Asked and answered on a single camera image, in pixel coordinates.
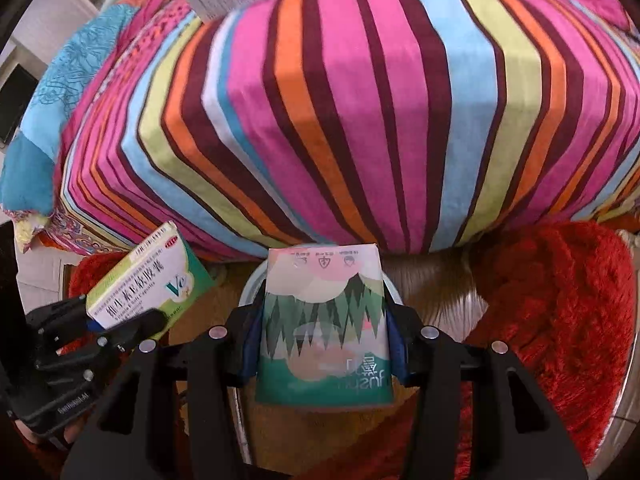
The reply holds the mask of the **person left hand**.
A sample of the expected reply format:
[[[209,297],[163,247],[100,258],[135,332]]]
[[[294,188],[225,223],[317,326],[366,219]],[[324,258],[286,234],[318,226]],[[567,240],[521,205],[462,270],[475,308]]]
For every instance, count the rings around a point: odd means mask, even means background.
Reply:
[[[49,442],[57,448],[68,448],[85,428],[87,418],[86,414],[79,415],[70,419],[64,427],[56,427],[46,432],[32,430],[21,419],[14,419],[13,423],[20,435],[31,444],[43,445],[44,442]]]

